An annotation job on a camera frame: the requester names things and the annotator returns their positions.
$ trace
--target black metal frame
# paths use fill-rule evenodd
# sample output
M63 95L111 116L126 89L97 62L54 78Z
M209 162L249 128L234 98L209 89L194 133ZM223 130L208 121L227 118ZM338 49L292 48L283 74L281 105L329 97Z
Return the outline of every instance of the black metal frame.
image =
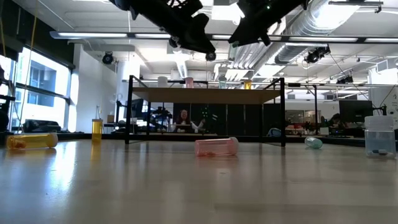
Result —
M129 76L129 89L128 89L128 98L127 98L127 105L126 105L126 109L127 109L127 115L126 115L126 130L124 132L124 142L126 144L129 144L131 136L130 136L130 127L131 127L131 106L132 106L132 91L133 91L133 82L134 80L136 80L137 82L139 82L142 86L144 87L148 87L145 84L143 84L140 79L138 79L137 77L135 77L134 75L130 75ZM169 83L181 83L184 84L184 81L168 81ZM206 84L207 88L208 88L208 82L206 81L194 81L194 83L202 83L202 84ZM263 116L264 116L264 104L262 103L260 108L259 108L259 137L258 138L248 138L248 139L253 139L255 141L258 142L275 142L275 140L280 140L280 146L281 147L285 147L286 146L286 134L285 134L285 79L284 78L278 78L277 80L273 81L270 85L268 85L267 87L264 88L264 90L270 88L271 86L274 87L277 83L280 83L280 123L282 125L280 131L281 131L281 137L280 138L267 138L264 137L264 133L263 133ZM169 139L174 139L172 136L150 136L150 105L151 102L148 102L148 113L147 113L147 130L146 130L146 135L145 136L135 136L134 139L164 139L164 138L169 138ZM188 137L187 139L190 140L196 140L196 139L202 139L205 136L195 136L194 138L192 136ZM221 136L210 136L210 137L206 137L206 138L220 138Z

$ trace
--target shelf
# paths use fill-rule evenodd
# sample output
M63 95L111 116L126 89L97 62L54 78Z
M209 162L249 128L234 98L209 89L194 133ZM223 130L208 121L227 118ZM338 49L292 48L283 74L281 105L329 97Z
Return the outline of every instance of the shelf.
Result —
M132 93L148 102L259 105L280 96L279 90L204 88L142 88Z

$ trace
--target ceiling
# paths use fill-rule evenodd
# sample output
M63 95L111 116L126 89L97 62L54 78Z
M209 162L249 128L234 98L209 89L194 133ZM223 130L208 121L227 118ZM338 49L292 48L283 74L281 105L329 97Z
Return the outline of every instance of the ceiling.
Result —
M14 0L31 13L35 12L35 0ZM379 14L372 12L375 7L361 8L353 14L346 23L337 28L332 35L381 35L398 36L398 1L383 0L383 11ZM203 5L211 7L213 0L202 0ZM129 20L129 14L120 11L115 6L98 1L76 0L40 0L38 4L38 17L55 30L62 31L87 31L87 32L158 32L159 29L147 19L139 16L136 21ZM290 21L300 9L296 9L287 16ZM232 34L236 25L232 21L210 20L206 27L206 33ZM176 70L176 63L166 58L167 41L164 40L91 40L91 45L134 45L142 55L151 70L148 73L170 73ZM213 42L218 54L218 60L228 58L229 45L225 41ZM347 45L331 44L331 52L341 69L346 70L356 67L354 80L356 82L367 81L367 68L371 63L361 61L380 61L383 56L398 56L398 45ZM102 52L91 52L92 55L101 55ZM129 52L118 52L120 60L126 60ZM206 63L204 54L195 53L187 62L189 70L213 71L215 63ZM315 82L327 81L330 76L340 73L331 57L326 57L316 65L302 63L300 57L294 62L296 66L288 66L283 69L287 82Z

